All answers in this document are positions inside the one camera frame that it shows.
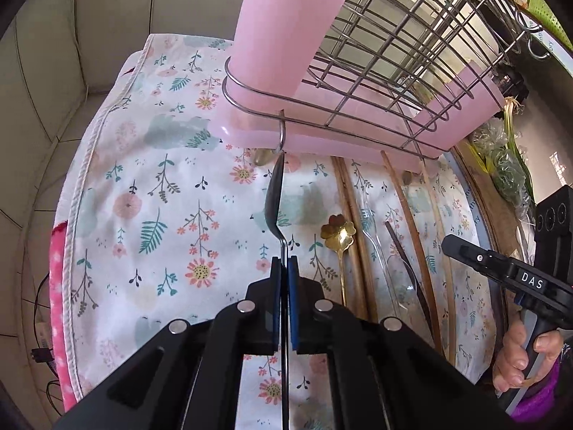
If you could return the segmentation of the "person's right hand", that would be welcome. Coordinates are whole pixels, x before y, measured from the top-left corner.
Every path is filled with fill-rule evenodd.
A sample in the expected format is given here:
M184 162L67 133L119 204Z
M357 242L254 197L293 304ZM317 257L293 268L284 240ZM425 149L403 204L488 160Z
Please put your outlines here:
M524 323L516 316L503 337L502 348L497 354L492 368L493 386L500 393L523 386L525 381L524 370L528 366L528 354L523 348L525 340ZM536 338L534 350L539 354L544 354L545 358L531 383L543 381L554 367L562 347L563 337L558 330L544 333Z

